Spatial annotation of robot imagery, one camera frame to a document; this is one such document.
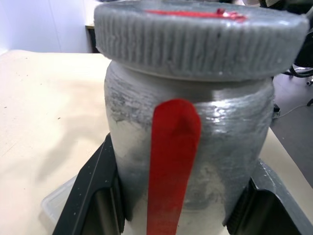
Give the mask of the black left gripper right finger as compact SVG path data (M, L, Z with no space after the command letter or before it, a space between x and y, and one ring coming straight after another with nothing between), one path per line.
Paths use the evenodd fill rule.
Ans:
M306 235L306 215L262 160L225 225L229 235Z

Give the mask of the grey jar with red tape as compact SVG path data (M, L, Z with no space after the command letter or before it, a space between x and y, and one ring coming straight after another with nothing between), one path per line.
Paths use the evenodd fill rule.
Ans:
M220 235L264 144L272 117L272 80L184 81L111 62L104 90L125 201L126 235L146 235L153 111L174 98L192 102L201 119L177 235Z

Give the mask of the dark cabinet with white top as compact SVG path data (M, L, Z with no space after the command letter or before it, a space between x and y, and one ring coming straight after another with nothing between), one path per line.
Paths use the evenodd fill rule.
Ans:
M89 36L92 53L99 53L98 49L96 48L94 24L87 24L85 25L85 28Z

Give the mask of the grey ribbed jar lid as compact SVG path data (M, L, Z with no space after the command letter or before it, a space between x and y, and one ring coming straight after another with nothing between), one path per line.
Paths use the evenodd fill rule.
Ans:
M94 10L98 50L131 69L198 81L264 79L297 57L309 21L218 2L126 0Z

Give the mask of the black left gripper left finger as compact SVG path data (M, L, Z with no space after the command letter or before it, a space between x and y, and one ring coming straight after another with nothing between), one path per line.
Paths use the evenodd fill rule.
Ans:
M80 169L52 235L122 235L124 203L111 136Z

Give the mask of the clear plastic box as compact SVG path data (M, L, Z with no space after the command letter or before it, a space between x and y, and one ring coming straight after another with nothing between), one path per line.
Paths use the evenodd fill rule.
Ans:
M76 178L77 175L66 181L46 196L41 202L44 213L54 225L57 224L60 218Z

